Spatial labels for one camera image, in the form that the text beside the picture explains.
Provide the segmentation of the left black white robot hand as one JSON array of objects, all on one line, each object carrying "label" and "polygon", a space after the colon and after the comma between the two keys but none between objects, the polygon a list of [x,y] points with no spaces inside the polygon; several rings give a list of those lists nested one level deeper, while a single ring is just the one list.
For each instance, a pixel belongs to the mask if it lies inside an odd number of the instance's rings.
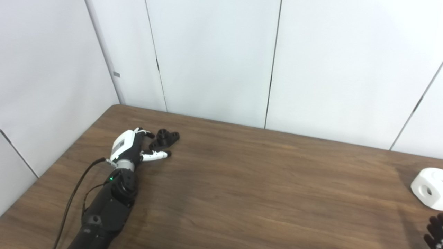
[{"label": "left black white robot hand", "polygon": [[155,135],[141,127],[120,134],[113,143],[110,158],[107,160],[108,163],[114,169],[128,169],[135,172],[142,162],[171,157],[172,153],[170,151],[143,151],[142,143],[145,137],[153,139]]}]

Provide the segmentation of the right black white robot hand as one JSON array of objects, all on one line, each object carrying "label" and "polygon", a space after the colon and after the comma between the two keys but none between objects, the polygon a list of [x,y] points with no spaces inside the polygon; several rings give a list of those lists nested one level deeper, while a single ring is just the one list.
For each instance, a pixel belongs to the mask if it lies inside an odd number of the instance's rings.
[{"label": "right black white robot hand", "polygon": [[437,216],[431,216],[427,224],[427,231],[423,239],[429,249],[443,248],[443,213],[438,213]]}]

